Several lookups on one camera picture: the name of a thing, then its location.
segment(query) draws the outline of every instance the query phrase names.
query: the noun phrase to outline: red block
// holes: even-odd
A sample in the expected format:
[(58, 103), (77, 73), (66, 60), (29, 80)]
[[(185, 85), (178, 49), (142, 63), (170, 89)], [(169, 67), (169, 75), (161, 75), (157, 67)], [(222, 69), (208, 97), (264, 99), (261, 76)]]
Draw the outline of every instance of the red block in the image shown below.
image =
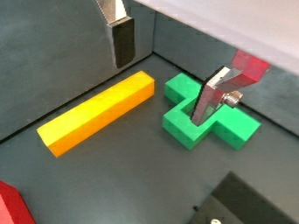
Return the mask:
[(34, 224), (21, 194), (2, 181), (0, 181), (0, 223)]
[(253, 82), (260, 81), (266, 69), (269, 68), (269, 64), (265, 61), (240, 50), (236, 51), (230, 65)]

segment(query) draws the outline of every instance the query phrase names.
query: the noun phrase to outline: green cross-shaped block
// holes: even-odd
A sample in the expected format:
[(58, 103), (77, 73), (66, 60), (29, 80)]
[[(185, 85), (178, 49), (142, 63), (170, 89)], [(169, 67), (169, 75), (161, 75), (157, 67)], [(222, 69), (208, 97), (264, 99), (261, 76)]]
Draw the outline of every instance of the green cross-shaped block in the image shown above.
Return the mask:
[(196, 126), (189, 113), (196, 102), (201, 85), (184, 73), (177, 74), (164, 84), (165, 97), (177, 104), (162, 116), (162, 128), (184, 147), (190, 150), (212, 131), (234, 150), (256, 132), (260, 123), (237, 108), (222, 105), (209, 119)]

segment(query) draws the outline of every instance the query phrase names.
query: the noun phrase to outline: black object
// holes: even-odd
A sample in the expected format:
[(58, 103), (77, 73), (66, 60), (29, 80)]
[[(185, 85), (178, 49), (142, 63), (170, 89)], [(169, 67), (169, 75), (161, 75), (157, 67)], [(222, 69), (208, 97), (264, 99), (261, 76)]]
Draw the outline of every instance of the black object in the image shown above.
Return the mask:
[(109, 25), (112, 28), (113, 54), (116, 68), (125, 66), (136, 56), (134, 47), (134, 20), (116, 21)]
[(295, 224), (230, 172), (198, 208), (190, 224)]

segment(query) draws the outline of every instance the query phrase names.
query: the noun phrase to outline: white panel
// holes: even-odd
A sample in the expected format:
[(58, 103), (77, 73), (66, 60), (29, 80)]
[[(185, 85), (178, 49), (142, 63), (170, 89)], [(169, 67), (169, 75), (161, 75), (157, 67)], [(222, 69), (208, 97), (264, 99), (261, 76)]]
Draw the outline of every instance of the white panel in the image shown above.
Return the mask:
[(299, 75), (297, 0), (136, 0)]

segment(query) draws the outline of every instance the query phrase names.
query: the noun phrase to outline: yellow block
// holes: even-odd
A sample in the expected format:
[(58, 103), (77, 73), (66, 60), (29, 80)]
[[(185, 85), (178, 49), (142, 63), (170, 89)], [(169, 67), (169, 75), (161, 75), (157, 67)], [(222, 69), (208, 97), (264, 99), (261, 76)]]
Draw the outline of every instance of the yellow block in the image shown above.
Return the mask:
[(38, 129), (41, 140), (57, 158), (154, 94), (154, 80), (138, 72), (120, 81)]

